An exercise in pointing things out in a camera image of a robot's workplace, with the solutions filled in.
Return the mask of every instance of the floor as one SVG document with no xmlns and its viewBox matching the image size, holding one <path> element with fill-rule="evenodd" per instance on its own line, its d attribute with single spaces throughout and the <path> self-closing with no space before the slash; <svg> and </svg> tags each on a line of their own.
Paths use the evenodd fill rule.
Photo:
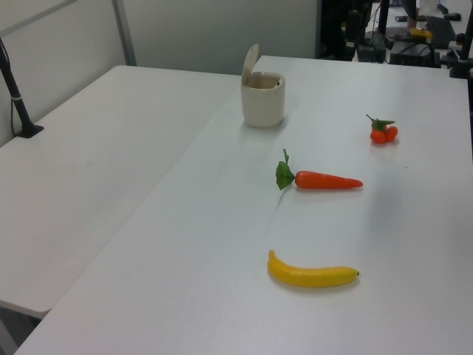
<svg viewBox="0 0 473 355">
<path fill-rule="evenodd" d="M 0 307 L 0 355 L 13 355 L 40 320 Z"/>
</svg>

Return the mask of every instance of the wall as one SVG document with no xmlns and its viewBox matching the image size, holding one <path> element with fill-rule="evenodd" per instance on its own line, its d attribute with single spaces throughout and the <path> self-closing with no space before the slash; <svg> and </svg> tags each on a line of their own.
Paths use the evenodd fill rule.
<svg viewBox="0 0 473 355">
<path fill-rule="evenodd" d="M 2 40 L 33 122 L 112 67 L 125 64 L 111 0 L 75 1 Z M 19 131 L 16 112 L 14 120 Z M 10 94 L 1 78 L 0 146 L 12 137 Z"/>
<path fill-rule="evenodd" d="M 314 58 L 319 0 L 119 0 L 137 65 L 241 74 L 260 55 Z"/>
</svg>

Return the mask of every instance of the cherry tomato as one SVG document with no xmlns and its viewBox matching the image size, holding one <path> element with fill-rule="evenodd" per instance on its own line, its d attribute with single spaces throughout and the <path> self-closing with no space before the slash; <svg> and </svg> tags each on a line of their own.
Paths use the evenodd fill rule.
<svg viewBox="0 0 473 355">
<path fill-rule="evenodd" d="M 377 144 L 386 143 L 386 134 L 382 131 L 372 131 L 370 135 L 371 141 Z"/>
<path fill-rule="evenodd" d="M 395 140 L 396 135 L 398 135 L 398 129 L 394 126 L 391 126 L 386 131 L 386 141 L 392 142 L 393 140 Z"/>
</svg>

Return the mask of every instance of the orange carrot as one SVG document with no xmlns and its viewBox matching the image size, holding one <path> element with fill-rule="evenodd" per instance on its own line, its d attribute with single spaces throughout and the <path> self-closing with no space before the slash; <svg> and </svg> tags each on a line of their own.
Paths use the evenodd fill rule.
<svg viewBox="0 0 473 355">
<path fill-rule="evenodd" d="M 296 174 L 296 185 L 301 189 L 353 189 L 363 186 L 363 183 L 346 177 L 302 170 Z"/>
<path fill-rule="evenodd" d="M 290 185 L 294 180 L 301 189 L 353 189 L 363 186 L 360 180 L 348 179 L 320 172 L 300 171 L 294 176 L 287 162 L 289 155 L 283 149 L 285 161 L 280 161 L 276 168 L 276 183 L 280 190 Z"/>
</svg>

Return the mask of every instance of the yellow banana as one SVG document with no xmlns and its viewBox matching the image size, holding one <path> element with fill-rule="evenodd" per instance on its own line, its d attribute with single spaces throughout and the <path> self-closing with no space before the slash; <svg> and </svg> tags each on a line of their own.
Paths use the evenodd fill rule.
<svg viewBox="0 0 473 355">
<path fill-rule="evenodd" d="M 360 273 L 354 268 L 297 268 L 279 260 L 273 250 L 269 251 L 268 270 L 283 283 L 301 287 L 327 287 L 351 283 Z"/>
</svg>

